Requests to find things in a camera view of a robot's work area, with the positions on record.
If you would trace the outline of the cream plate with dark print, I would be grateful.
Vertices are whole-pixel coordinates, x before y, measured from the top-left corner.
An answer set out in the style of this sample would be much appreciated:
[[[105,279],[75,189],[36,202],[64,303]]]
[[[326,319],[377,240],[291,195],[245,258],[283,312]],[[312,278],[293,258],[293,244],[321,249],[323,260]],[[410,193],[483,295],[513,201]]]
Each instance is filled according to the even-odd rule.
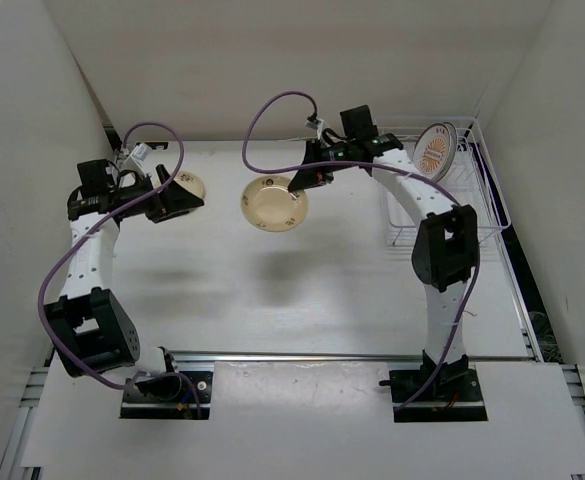
[[[181,170],[176,175],[174,182],[198,198],[205,198],[205,184],[196,174]]]

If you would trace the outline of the small cream printed plate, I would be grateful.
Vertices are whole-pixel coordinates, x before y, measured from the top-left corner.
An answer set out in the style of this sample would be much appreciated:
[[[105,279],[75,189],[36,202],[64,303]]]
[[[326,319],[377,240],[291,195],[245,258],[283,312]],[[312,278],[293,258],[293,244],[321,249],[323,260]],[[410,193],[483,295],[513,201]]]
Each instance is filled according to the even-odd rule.
[[[240,207],[254,227],[273,233],[296,228],[306,218],[309,201],[303,190],[290,192],[291,180],[281,175],[260,176],[243,190]]]

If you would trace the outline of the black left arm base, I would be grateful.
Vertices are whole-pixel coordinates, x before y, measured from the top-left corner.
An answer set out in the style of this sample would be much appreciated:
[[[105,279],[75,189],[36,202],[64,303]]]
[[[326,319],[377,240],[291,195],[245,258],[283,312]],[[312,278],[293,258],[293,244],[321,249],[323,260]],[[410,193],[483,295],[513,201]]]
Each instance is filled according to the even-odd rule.
[[[180,378],[139,382],[122,396],[119,417],[138,420],[208,420],[212,371],[185,371],[194,389]]]

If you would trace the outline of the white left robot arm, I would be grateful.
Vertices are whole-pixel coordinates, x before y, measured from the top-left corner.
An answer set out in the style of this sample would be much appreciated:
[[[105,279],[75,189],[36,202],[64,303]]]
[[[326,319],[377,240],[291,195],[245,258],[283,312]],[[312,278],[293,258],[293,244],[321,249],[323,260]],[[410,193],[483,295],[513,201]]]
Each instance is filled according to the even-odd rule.
[[[135,326],[112,291],[114,247],[123,220],[144,216],[157,224],[204,205],[200,180],[175,178],[159,193],[149,176],[122,170],[133,182],[121,184],[105,159],[77,165],[81,184],[70,195],[67,213],[72,242],[86,241],[69,262],[59,299],[44,306],[51,330],[68,351],[98,374],[131,367],[142,358]]]

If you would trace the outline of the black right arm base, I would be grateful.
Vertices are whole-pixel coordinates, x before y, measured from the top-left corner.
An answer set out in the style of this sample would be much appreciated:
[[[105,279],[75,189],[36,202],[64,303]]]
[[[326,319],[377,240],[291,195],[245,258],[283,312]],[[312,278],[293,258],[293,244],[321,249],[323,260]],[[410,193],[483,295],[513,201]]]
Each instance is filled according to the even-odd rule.
[[[417,369],[390,370],[379,381],[390,389],[395,423],[486,422],[488,414],[477,371],[463,354],[451,364],[444,363],[425,387],[436,367],[426,353]]]

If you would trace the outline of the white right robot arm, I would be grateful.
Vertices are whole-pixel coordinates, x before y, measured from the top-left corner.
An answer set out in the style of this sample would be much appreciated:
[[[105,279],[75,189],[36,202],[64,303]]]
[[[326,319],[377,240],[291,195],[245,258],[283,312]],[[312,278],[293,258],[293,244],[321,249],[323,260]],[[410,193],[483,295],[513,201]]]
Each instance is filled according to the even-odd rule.
[[[344,133],[338,136],[316,113],[308,117],[316,137],[307,141],[289,189],[324,186],[335,172],[359,167],[406,211],[417,228],[411,264],[427,302],[421,387],[430,398],[442,400],[456,389],[469,364],[461,323],[478,278],[477,213],[422,172],[394,134],[380,133],[368,106],[342,112],[341,121]]]

